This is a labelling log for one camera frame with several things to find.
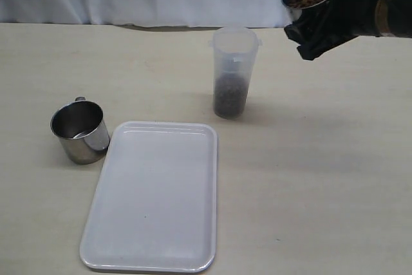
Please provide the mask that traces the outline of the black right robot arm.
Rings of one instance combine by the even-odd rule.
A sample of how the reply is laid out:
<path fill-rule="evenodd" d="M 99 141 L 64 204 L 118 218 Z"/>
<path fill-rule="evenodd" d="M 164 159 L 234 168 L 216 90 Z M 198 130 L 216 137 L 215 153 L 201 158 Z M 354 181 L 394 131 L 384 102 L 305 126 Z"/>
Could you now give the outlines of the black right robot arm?
<path fill-rule="evenodd" d="M 411 37 L 411 0 L 281 0 L 286 36 L 312 61 L 360 36 Z"/>

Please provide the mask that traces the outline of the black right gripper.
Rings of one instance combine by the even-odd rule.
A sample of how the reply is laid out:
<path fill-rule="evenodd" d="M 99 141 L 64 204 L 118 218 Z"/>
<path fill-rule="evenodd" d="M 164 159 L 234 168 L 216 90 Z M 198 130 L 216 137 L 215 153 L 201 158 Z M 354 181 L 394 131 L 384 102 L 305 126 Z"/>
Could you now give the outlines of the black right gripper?
<path fill-rule="evenodd" d="M 400 37 L 401 8 L 395 0 L 327 0 L 284 31 L 301 58 L 312 61 L 359 36 Z"/>

